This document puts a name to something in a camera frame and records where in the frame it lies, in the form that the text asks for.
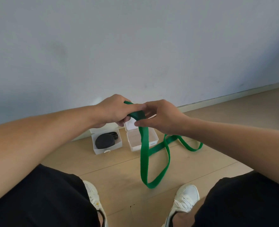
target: hand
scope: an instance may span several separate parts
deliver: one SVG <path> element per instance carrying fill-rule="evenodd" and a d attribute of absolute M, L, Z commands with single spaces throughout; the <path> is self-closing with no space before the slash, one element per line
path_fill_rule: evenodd
<path fill-rule="evenodd" d="M 162 99 L 144 103 L 147 118 L 134 123 L 135 126 L 152 127 L 164 134 L 183 135 L 187 129 L 189 117 L 181 113 L 172 103 Z"/>
<path fill-rule="evenodd" d="M 125 104 L 125 101 L 130 102 L 125 97 L 115 94 L 97 104 L 99 121 L 94 127 L 100 128 L 110 122 L 124 126 L 124 123 L 130 120 L 128 114 L 145 109 L 145 104 Z"/>

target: green resistance band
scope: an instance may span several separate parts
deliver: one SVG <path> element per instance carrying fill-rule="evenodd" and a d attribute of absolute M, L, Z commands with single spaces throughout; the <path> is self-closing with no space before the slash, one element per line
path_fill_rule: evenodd
<path fill-rule="evenodd" d="M 134 118 L 136 121 L 141 119 L 146 119 L 145 113 L 143 111 L 136 111 L 129 114 L 130 117 Z M 153 189 L 157 187 L 162 178 L 164 177 L 169 165 L 170 165 L 170 149 L 168 144 L 179 139 L 179 141 L 187 148 L 189 151 L 197 151 L 202 148 L 202 143 L 200 143 L 197 149 L 193 149 L 190 147 L 181 136 L 172 135 L 166 138 L 167 135 L 164 135 L 164 141 L 157 144 L 156 146 L 149 149 L 149 130 L 147 127 L 138 127 L 140 135 L 141 135 L 141 153 L 140 153 L 140 175 L 142 182 L 149 188 Z M 160 174 L 150 183 L 148 183 L 148 168 L 149 168 L 149 156 L 159 152 L 161 149 L 166 148 L 168 153 L 168 164 L 167 166 L 160 172 Z"/>

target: white sneaker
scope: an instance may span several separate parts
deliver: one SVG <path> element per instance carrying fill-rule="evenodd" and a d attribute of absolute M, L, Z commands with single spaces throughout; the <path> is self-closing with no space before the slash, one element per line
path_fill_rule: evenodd
<path fill-rule="evenodd" d="M 189 213 L 198 200 L 199 193 L 195 185 L 190 183 L 182 185 L 176 192 L 172 209 L 162 227 L 169 227 L 171 217 L 175 212 Z"/>
<path fill-rule="evenodd" d="M 96 210 L 99 210 L 101 212 L 101 215 L 103 216 L 102 227 L 108 227 L 106 213 L 105 213 L 104 209 L 102 208 L 102 204 L 99 201 L 99 194 L 97 193 L 97 189 L 95 188 L 95 186 L 92 183 L 90 183 L 88 181 L 83 181 L 83 183 L 84 183 L 87 193 L 89 195 L 90 202 L 96 208 Z"/>

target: right hand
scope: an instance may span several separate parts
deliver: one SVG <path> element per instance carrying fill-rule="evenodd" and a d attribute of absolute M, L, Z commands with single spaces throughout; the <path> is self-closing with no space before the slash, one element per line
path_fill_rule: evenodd
<path fill-rule="evenodd" d="M 190 118 L 181 113 L 177 107 L 167 100 L 146 102 L 145 115 L 150 119 L 141 119 L 134 123 L 135 126 L 152 127 L 164 134 L 183 135 Z"/>

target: storage box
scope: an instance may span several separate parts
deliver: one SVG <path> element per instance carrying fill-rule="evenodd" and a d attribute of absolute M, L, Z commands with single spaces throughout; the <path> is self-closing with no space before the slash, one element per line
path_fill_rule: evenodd
<path fill-rule="evenodd" d="M 138 127 L 134 126 L 136 120 L 131 118 L 128 122 L 125 123 L 125 130 L 127 132 L 127 139 L 131 151 L 137 151 L 141 149 L 141 135 L 139 133 Z M 156 145 L 158 142 L 158 136 L 155 130 L 151 127 L 149 129 L 149 146 Z"/>
<path fill-rule="evenodd" d="M 105 148 L 105 149 L 97 149 L 96 145 L 95 145 L 95 141 L 96 141 L 97 137 L 100 136 L 101 134 L 113 132 L 113 131 L 115 131 L 119 136 L 118 139 L 115 140 L 115 144 L 113 146 Z M 118 125 L 116 123 L 108 123 L 101 128 L 92 128 L 92 129 L 90 129 L 90 132 L 92 133 L 91 137 L 92 137 L 92 141 L 93 141 L 93 150 L 96 154 L 101 154 L 107 150 L 115 150 L 115 149 L 122 147 L 122 138 L 119 134 Z"/>

